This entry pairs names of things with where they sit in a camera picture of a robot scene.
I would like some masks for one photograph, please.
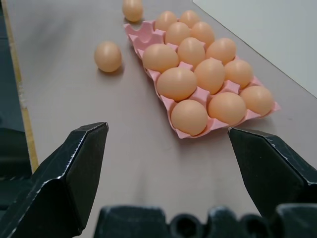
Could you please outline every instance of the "egg tray cup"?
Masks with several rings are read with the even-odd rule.
[[[165,31],[161,31],[158,29],[154,30],[154,24],[155,24],[155,21],[143,21],[141,24],[141,27],[138,30],[133,29],[130,24],[124,25],[125,33],[128,36],[128,39],[131,42],[135,53],[137,54],[137,56],[141,60],[142,60],[143,52],[148,46],[153,45],[153,44],[165,44],[164,43]],[[167,45],[172,47],[175,51],[177,51],[178,46],[172,45],[169,43],[167,43]],[[183,67],[183,68],[187,68],[191,71],[194,71],[194,68],[192,65],[184,63],[184,62],[180,62],[178,67]],[[158,93],[157,81],[159,79],[159,76],[161,75],[160,72],[145,69],[145,68],[144,68],[144,70],[145,70],[146,74],[150,77],[150,79],[153,81],[155,92],[156,92],[157,96],[161,99],[161,101],[163,102],[163,104],[167,110],[169,124],[172,127],[172,129],[177,133],[179,138],[181,138],[181,139],[183,139],[183,138],[198,138],[198,137],[201,137],[203,135],[208,134],[212,130],[216,130],[216,129],[223,128],[223,127],[229,127],[228,124],[221,122],[218,119],[210,118],[208,116],[208,123],[207,123],[206,128],[200,134],[198,134],[196,136],[191,136],[189,134],[186,134],[186,133],[181,132],[180,130],[174,128],[172,125],[170,116],[171,116],[171,112],[173,111],[174,107],[177,105],[177,102],[174,101],[173,99],[169,99],[167,97],[164,97]],[[253,80],[248,84],[247,87],[251,87],[251,86],[263,86],[263,85],[254,76]],[[187,99],[195,100],[195,101],[201,103],[207,110],[207,106],[208,106],[209,102],[217,94],[231,92],[231,93],[235,93],[235,94],[239,95],[239,93],[241,91],[242,90],[240,89],[240,85],[227,80],[224,82],[222,88],[214,95],[210,95],[209,91],[204,90],[200,87],[197,87],[196,91]],[[268,116],[268,115],[270,115],[270,114],[272,114],[280,109],[281,109],[281,107],[279,106],[279,104],[277,102],[274,102],[274,106],[273,106],[272,110],[263,117],[266,117],[266,116]],[[237,126],[237,125],[245,122],[246,120],[255,119],[255,118],[263,118],[263,117],[261,117],[261,115],[259,115],[259,114],[252,112],[251,110],[247,109],[247,112],[246,112],[245,116],[243,117],[243,119],[239,123],[237,123],[236,125],[231,125],[231,126]]]

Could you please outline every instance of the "pink egg carton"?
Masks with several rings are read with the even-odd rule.
[[[133,29],[130,24],[124,25],[125,33],[127,34],[129,41],[132,43],[135,53],[137,54],[137,56],[140,59],[142,59],[143,52],[148,46],[150,46],[152,44],[164,44],[165,31],[154,30],[154,23],[155,23],[155,21],[144,21],[144,22],[142,22],[141,27],[138,30]],[[171,46],[175,51],[177,51],[178,46],[172,45],[172,44],[167,44],[167,45]],[[184,67],[184,68],[187,68],[191,71],[194,71],[192,65],[186,64],[184,62],[180,62],[178,67]],[[200,133],[199,135],[191,136],[189,134],[183,133],[180,130],[174,128],[172,125],[171,119],[170,119],[170,115],[171,115],[171,112],[174,109],[174,107],[177,105],[177,102],[175,102],[174,100],[169,99],[167,97],[164,97],[158,93],[157,81],[158,81],[159,76],[161,75],[160,72],[149,70],[149,69],[144,69],[144,70],[145,70],[146,74],[150,77],[150,79],[153,81],[155,92],[156,92],[157,96],[162,100],[162,102],[167,110],[167,116],[168,116],[168,121],[170,123],[170,126],[177,133],[179,138],[181,138],[181,139],[183,139],[183,138],[198,138],[198,137],[201,137],[203,135],[208,134],[212,130],[216,130],[219,128],[229,126],[226,123],[223,123],[223,122],[221,122],[217,119],[214,119],[214,118],[210,118],[208,116],[208,124],[207,124],[206,128],[204,129],[204,131],[202,133]],[[250,86],[262,86],[262,84],[254,76],[253,80],[248,84],[247,87],[250,87]],[[239,94],[241,92],[240,85],[227,80],[224,82],[224,84],[223,84],[222,88],[219,90],[219,92],[217,92],[215,95],[217,95],[219,93],[224,93],[224,92],[231,92],[231,93]],[[215,95],[210,95],[209,91],[204,90],[200,87],[197,87],[196,91],[188,99],[192,99],[192,100],[195,100],[195,101],[201,103],[207,109],[208,103]],[[281,109],[281,107],[279,106],[279,104],[277,102],[275,102],[273,109],[264,117],[266,117],[266,116],[268,116],[268,115],[270,115],[270,114],[272,114],[280,109]],[[245,122],[246,120],[255,119],[255,118],[261,118],[261,115],[256,114],[256,113],[252,112],[251,110],[247,110],[247,113],[244,116],[244,118],[236,125],[239,125],[239,124]]]

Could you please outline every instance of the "loose egg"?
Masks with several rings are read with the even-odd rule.
[[[241,98],[252,112],[265,116],[274,106],[274,98],[270,91],[262,86],[252,86],[240,93]]]
[[[114,72],[122,64],[120,48],[110,41],[100,43],[95,50],[95,63],[104,72]]]
[[[122,11],[128,21],[141,20],[143,16],[142,0],[123,0]]]
[[[154,29],[167,31],[175,22],[177,22],[177,16],[171,11],[165,11],[156,19]]]
[[[232,61],[236,56],[236,44],[229,38],[221,38],[213,42],[206,51],[206,58],[220,60],[223,65]]]
[[[216,59],[206,59],[195,69],[198,86],[210,92],[217,93],[223,85],[225,72],[222,63]]]
[[[245,88],[253,79],[253,70],[247,62],[236,59],[225,65],[226,72],[225,80],[230,80],[240,85],[240,88]]]
[[[194,11],[188,10],[181,15],[179,21],[185,23],[189,28],[192,28],[200,21],[200,17]]]
[[[165,43],[179,46],[180,43],[190,37],[190,29],[183,22],[175,22],[171,24],[165,34]]]
[[[169,68],[177,67],[178,55],[175,50],[165,44],[153,44],[147,47],[142,56],[143,66],[163,73]]]
[[[180,61],[191,64],[194,68],[205,59],[202,43],[193,37],[186,38],[180,43],[177,54]]]
[[[219,93],[208,105],[208,114],[211,118],[229,125],[239,123],[247,112],[243,99],[234,93]]]
[[[174,128],[191,136],[202,133],[208,123],[206,109],[194,100],[184,100],[178,103],[170,118]]]
[[[170,68],[158,78],[158,93],[175,101],[188,98],[197,88],[195,74],[187,68]]]
[[[191,31],[191,36],[204,42],[209,47],[214,42],[214,32],[211,26],[203,21],[197,22]]]

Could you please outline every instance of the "wooden edge strip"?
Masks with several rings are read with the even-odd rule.
[[[24,124],[24,129],[25,129],[26,142],[27,142],[28,150],[29,150],[31,168],[32,168],[32,172],[34,173],[34,171],[39,166],[39,162],[38,162],[37,155],[36,155],[35,143],[34,143],[34,138],[33,138],[33,133],[32,133],[29,112],[28,112],[26,104],[22,98],[23,97],[22,78],[21,78],[21,72],[20,72],[20,68],[19,68],[18,57],[16,54],[15,45],[14,45],[14,39],[13,39],[13,33],[12,33],[11,25],[10,25],[9,15],[8,15],[8,11],[7,11],[6,0],[1,0],[1,3],[2,3],[6,31],[7,31],[7,35],[8,35],[8,39],[9,39],[12,64],[13,64],[13,70],[14,70],[14,75],[15,75],[15,83],[16,83],[16,87],[18,90],[18,94],[19,94],[19,102],[20,102],[22,119],[23,119],[23,124]]]

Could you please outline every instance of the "gray table surface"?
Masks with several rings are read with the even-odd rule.
[[[143,2],[146,20],[164,10],[180,16],[193,9],[212,25],[218,38],[232,38],[238,56],[253,66],[255,75],[282,107],[266,119],[241,127],[282,137],[317,167],[315,97],[191,1]],[[125,36],[121,3],[7,1],[40,162],[71,130],[97,121],[109,123],[99,189],[81,237],[92,237],[104,205],[161,206],[167,220],[190,212],[204,221],[207,210],[216,205],[226,205],[238,216],[257,213],[225,129],[195,140],[180,140],[171,130],[164,107]],[[123,72],[108,76],[96,69],[94,49],[104,40],[120,46]]]

